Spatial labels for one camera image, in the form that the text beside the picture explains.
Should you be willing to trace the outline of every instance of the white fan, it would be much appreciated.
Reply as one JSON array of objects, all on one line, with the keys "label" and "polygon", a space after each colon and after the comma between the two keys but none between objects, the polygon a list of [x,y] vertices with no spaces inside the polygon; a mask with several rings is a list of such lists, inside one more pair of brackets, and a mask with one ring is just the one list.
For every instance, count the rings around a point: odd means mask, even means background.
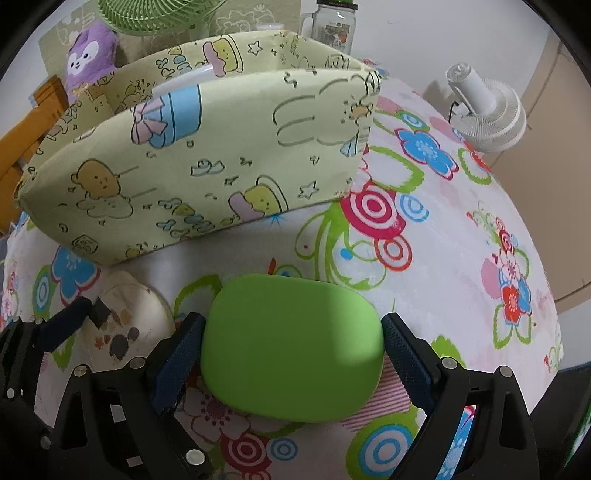
[{"label": "white fan", "polygon": [[497,80],[481,79],[471,65],[458,63],[447,71],[447,82],[465,104],[455,112],[452,127],[483,153],[500,152],[515,145],[527,125],[519,96]]}]

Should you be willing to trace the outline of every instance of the floral bedsheet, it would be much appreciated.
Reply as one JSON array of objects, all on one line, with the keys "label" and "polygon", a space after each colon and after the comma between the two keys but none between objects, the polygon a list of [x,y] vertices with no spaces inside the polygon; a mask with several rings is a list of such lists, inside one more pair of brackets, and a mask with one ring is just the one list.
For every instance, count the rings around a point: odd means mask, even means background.
[{"label": "floral bedsheet", "polygon": [[[398,312],[441,356],[485,371],[509,365],[531,411],[556,374],[562,344],[527,228],[486,164],[433,107],[399,80],[384,82],[381,95],[348,197],[157,252],[138,244],[137,257],[117,268],[156,289],[178,321],[191,311],[207,316],[222,286],[241,274],[347,286],[380,316]],[[94,299],[106,273],[26,216],[9,239],[4,267],[2,327],[17,316],[48,318],[80,295]],[[78,334],[46,355],[36,411],[47,423],[72,369],[101,346]],[[466,408],[439,478],[453,475],[473,415]],[[394,471],[424,414],[386,362],[367,405],[339,422],[233,411],[212,397],[198,371],[177,418],[208,451],[215,480],[375,480]]]}]

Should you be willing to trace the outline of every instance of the orange chair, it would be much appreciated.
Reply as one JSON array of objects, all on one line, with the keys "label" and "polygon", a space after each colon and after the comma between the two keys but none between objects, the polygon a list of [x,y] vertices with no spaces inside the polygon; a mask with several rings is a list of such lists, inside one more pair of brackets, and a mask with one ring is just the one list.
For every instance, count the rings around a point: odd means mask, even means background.
[{"label": "orange chair", "polygon": [[68,99],[61,80],[49,78],[34,93],[37,107],[6,135],[0,138],[0,232],[8,233],[10,222],[16,222],[20,209],[12,197],[21,179],[18,165],[21,158],[28,162],[35,154],[45,134],[68,108]]}]

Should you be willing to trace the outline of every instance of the pink striped fabric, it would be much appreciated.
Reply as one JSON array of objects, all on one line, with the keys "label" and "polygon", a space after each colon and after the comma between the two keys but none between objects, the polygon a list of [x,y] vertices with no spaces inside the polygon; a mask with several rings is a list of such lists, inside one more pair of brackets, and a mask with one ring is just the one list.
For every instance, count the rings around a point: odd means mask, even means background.
[{"label": "pink striped fabric", "polygon": [[402,382],[392,366],[390,359],[384,355],[384,368],[379,379],[378,388],[369,401],[355,414],[340,422],[350,431],[358,432],[373,419],[395,413],[408,411],[410,400]]}]

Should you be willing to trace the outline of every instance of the lime green pad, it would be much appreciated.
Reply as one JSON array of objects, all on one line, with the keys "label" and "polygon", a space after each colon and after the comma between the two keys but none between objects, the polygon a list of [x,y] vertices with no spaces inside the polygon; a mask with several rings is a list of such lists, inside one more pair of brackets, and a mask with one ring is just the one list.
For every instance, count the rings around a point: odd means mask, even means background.
[{"label": "lime green pad", "polygon": [[207,317],[205,383],[237,410],[321,422],[358,411],[384,359],[379,317],[344,287],[245,275],[222,288]]}]

